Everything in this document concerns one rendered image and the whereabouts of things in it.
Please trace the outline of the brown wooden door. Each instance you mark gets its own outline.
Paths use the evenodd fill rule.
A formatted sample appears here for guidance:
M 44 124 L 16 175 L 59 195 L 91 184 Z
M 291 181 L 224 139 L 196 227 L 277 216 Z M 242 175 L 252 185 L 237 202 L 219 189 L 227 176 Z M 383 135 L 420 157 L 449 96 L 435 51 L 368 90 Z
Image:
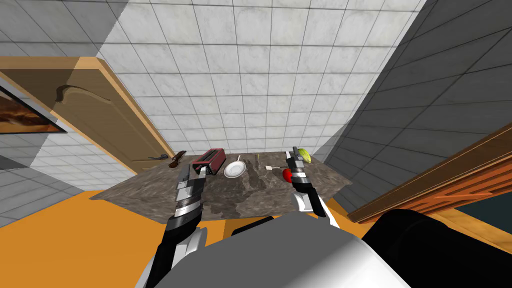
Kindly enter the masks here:
M 0 56 L 0 79 L 129 171 L 174 152 L 108 64 L 97 57 Z

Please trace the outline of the brown wooden cabinet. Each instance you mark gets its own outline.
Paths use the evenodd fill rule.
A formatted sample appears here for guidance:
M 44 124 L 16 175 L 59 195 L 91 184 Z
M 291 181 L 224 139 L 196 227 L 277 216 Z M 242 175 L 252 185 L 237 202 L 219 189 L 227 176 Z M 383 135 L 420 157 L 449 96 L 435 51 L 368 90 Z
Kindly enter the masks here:
M 457 207 L 512 192 L 512 122 L 350 212 L 351 222 L 376 222 L 392 209 L 430 215 L 450 228 L 512 254 L 512 235 Z

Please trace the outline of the framed orange picture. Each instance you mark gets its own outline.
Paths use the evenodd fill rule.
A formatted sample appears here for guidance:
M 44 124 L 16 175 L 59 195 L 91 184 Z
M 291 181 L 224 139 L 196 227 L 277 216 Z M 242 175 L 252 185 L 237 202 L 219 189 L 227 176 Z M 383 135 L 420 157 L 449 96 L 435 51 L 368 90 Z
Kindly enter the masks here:
M 0 86 L 0 135 L 65 132 L 49 118 Z

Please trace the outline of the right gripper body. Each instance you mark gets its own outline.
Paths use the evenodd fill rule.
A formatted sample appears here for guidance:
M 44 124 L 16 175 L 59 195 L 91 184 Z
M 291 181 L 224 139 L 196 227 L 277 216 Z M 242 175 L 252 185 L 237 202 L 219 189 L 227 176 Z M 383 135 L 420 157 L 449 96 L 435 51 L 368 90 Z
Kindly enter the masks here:
M 290 168 L 292 177 L 305 177 L 303 157 L 290 157 L 287 159 L 287 166 Z

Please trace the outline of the red toaster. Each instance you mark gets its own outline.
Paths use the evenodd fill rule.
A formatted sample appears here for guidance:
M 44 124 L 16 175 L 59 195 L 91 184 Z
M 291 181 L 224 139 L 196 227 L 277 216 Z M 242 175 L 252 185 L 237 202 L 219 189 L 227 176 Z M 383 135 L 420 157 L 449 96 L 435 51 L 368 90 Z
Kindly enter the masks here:
M 201 168 L 206 168 L 208 175 L 216 175 L 226 161 L 226 153 L 223 148 L 212 148 L 192 162 L 193 170 L 199 174 Z

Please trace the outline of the white pan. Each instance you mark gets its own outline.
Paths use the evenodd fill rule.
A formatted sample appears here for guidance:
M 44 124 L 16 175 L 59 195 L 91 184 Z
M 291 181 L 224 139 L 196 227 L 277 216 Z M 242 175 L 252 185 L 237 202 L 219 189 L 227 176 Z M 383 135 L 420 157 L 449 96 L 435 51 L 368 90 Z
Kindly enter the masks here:
M 240 177 L 246 171 L 247 166 L 242 160 L 240 160 L 240 158 L 241 156 L 238 155 L 236 161 L 229 163 L 223 169 L 223 175 L 226 178 L 234 179 Z

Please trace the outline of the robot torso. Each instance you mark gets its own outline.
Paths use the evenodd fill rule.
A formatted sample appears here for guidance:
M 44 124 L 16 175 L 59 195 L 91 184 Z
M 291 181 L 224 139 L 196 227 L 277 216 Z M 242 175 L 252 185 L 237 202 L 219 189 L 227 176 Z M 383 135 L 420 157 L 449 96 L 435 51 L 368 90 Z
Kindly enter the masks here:
M 155 288 L 410 288 L 363 240 L 293 211 L 186 255 Z

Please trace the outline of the brown bread loaf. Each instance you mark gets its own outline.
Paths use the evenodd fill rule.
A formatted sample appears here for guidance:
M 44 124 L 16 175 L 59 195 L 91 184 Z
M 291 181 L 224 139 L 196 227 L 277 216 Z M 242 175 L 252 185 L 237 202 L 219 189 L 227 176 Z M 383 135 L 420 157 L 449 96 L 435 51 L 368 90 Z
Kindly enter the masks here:
M 176 168 L 179 165 L 181 159 L 185 156 L 186 152 L 186 150 L 181 150 L 177 154 L 175 154 L 175 156 L 172 158 L 172 161 L 169 163 L 168 167 Z

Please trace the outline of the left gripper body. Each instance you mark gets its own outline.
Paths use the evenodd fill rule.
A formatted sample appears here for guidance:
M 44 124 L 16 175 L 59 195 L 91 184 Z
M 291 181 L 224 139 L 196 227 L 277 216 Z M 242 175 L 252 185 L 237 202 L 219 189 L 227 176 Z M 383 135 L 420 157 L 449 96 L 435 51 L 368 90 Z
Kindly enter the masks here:
M 196 178 L 179 182 L 176 187 L 176 200 L 185 200 L 200 195 L 204 190 L 204 179 Z

